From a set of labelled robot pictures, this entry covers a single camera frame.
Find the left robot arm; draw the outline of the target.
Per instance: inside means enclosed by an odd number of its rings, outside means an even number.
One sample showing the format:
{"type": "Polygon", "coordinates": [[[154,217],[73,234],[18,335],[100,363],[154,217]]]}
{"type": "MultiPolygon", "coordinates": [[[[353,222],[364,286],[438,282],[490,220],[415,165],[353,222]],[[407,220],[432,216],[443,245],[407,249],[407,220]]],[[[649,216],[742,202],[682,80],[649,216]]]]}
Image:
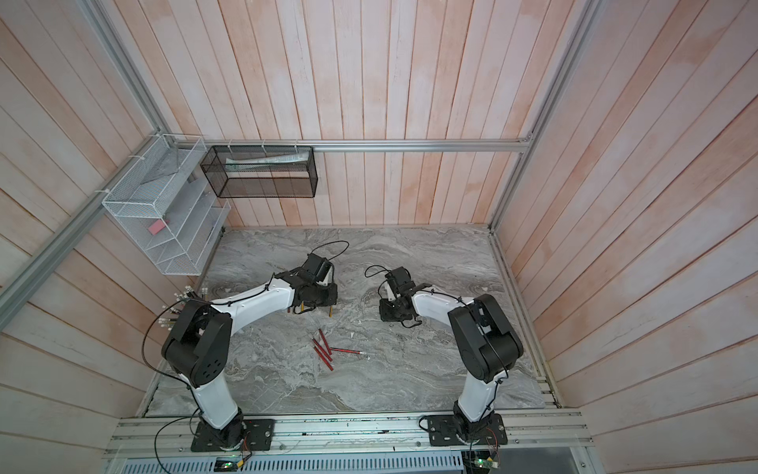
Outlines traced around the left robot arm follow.
{"type": "Polygon", "coordinates": [[[301,266],[275,274],[246,292],[213,301],[190,296],[162,356],[189,385],[201,412],[201,432],[211,435],[222,450],[242,446],[246,436],[242,411],[224,375],[234,334],[274,312],[329,308],[337,298],[333,263],[314,253],[301,266]]]}

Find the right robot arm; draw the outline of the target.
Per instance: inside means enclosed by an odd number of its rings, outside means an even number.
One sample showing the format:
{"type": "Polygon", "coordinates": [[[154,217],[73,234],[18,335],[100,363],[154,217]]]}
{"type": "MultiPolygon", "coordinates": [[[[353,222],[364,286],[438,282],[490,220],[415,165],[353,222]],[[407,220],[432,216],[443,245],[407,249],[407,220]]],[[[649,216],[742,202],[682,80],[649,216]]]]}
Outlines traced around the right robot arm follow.
{"type": "Polygon", "coordinates": [[[491,294],[463,298],[431,284],[416,284],[403,268],[384,271],[378,290],[384,322],[406,329],[426,319],[448,325],[467,371],[464,388],[450,415],[424,416],[423,428],[434,446],[507,441],[495,414],[499,385],[523,356],[523,343],[491,294]]]}

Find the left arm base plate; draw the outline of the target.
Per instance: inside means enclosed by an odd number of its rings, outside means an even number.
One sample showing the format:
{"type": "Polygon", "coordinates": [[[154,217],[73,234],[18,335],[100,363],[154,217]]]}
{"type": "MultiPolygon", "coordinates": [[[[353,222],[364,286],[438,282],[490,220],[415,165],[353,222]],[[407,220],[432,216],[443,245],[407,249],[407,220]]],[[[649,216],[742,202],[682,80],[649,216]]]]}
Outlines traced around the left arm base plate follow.
{"type": "Polygon", "coordinates": [[[220,430],[201,420],[191,443],[191,452],[267,451],[272,444],[273,434],[272,419],[235,419],[220,430]]]}

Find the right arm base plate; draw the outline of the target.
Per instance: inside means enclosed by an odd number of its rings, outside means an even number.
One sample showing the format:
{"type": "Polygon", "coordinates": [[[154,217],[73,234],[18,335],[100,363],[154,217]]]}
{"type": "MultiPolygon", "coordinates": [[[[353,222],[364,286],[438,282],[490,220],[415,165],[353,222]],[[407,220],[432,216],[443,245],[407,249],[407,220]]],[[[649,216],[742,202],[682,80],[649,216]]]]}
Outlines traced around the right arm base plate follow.
{"type": "Polygon", "coordinates": [[[506,446],[507,431],[501,415],[491,413],[469,422],[463,415],[425,416],[432,446],[506,446]]]}

